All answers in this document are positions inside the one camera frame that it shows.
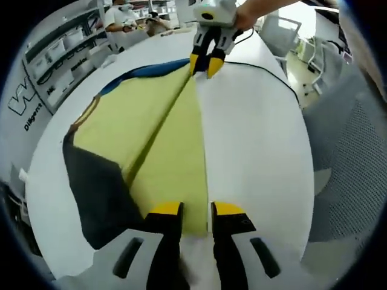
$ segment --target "white table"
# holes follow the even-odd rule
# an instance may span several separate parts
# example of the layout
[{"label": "white table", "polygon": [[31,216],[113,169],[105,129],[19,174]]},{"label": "white table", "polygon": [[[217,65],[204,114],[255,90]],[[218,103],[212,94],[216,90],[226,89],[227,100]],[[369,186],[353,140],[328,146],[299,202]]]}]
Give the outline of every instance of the white table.
[{"label": "white table", "polygon": [[[187,58],[193,36],[155,36],[121,53],[115,63],[85,79],[48,124],[33,155],[26,195],[37,244],[57,279],[87,269],[94,253],[82,234],[62,155],[70,124],[122,73]],[[287,82],[257,34],[237,45],[226,60],[263,66]],[[295,96],[263,69],[228,63],[211,80],[198,76],[197,90],[209,201],[240,205],[262,235],[286,242],[301,258],[311,226],[314,184],[309,139]],[[213,263],[211,246],[203,246],[208,239],[185,240],[182,252],[188,259],[195,257],[193,264],[202,269],[204,261]]]}]

